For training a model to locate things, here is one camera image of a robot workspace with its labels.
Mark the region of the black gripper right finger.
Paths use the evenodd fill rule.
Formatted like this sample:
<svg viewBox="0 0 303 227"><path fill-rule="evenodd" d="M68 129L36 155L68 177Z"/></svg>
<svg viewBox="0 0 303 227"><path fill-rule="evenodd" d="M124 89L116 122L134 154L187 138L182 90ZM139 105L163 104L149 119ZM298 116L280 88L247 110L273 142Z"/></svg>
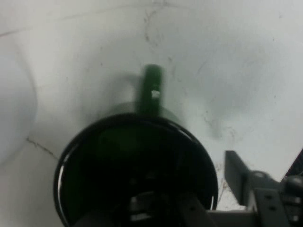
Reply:
<svg viewBox="0 0 303 227"><path fill-rule="evenodd" d="M245 212L228 214L233 227L301 227L303 178L281 182L262 171L250 170L235 151L225 152L224 177Z"/></svg>

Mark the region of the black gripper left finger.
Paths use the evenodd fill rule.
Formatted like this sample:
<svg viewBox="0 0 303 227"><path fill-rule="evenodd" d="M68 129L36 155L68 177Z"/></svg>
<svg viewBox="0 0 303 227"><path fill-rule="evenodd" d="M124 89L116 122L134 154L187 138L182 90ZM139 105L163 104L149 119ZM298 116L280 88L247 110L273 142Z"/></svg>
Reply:
<svg viewBox="0 0 303 227"><path fill-rule="evenodd" d="M215 222L194 193L170 196L143 192L127 206L128 227L214 227Z"/></svg>

